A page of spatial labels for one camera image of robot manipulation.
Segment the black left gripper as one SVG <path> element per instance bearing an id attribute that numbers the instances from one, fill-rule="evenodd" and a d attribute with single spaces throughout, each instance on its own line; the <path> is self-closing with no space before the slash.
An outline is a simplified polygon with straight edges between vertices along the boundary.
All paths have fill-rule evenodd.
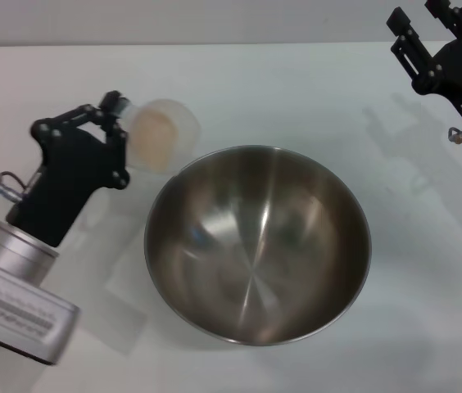
<path id="1" fill-rule="evenodd" d="M 42 163 L 22 201 L 6 216 L 11 226 L 57 247 L 100 188 L 123 190 L 128 134 L 118 119 L 130 104 L 118 91 L 104 95 L 98 106 L 84 104 L 62 115 L 36 120 L 30 130 L 42 151 Z M 95 124 L 105 132 L 102 142 L 80 129 Z"/>

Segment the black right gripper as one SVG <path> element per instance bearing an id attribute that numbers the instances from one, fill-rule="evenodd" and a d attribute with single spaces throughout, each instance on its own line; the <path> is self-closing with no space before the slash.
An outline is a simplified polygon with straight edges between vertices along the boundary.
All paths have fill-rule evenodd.
<path id="1" fill-rule="evenodd" d="M 426 0 L 425 6 L 457 39 L 431 56 L 409 17 L 396 7 L 387 19 L 387 27 L 396 36 L 391 52 L 418 94 L 440 95 L 462 116 L 462 7 L 453 7 L 450 0 Z"/>

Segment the white rice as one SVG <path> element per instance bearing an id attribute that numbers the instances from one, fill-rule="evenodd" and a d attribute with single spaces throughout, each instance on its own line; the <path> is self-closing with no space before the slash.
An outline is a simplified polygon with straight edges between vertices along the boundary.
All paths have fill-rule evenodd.
<path id="1" fill-rule="evenodd" d="M 134 119 L 129 147 L 142 166 L 152 171 L 167 169 L 178 139 L 178 130 L 162 112 L 144 109 Z"/>

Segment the transparent plastic measuring cup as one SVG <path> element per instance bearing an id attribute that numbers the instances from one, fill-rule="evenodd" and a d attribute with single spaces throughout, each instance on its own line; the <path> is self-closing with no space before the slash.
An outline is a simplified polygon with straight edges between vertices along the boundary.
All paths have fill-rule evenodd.
<path id="1" fill-rule="evenodd" d="M 178 139 L 174 145 L 173 155 L 167 169 L 152 171 L 138 163 L 129 147 L 129 133 L 135 117 L 144 109 L 155 110 L 167 115 L 178 130 Z M 128 133 L 126 148 L 127 164 L 133 169 L 138 169 L 154 174 L 173 174 L 182 169 L 193 159 L 193 151 L 200 137 L 201 126 L 195 115 L 182 103 L 170 99 L 158 99 L 143 106 L 130 103 L 123 111 L 120 118 L 120 126 Z"/>

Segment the stainless steel mixing bowl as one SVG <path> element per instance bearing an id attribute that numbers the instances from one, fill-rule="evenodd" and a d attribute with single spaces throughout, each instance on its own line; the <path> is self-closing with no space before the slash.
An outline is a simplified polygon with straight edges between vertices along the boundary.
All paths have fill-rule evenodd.
<path id="1" fill-rule="evenodd" d="M 159 191 L 144 233 L 152 283 L 186 323 L 222 341 L 280 346 L 339 320 L 371 266 L 350 188 L 294 151 L 229 147 Z"/>

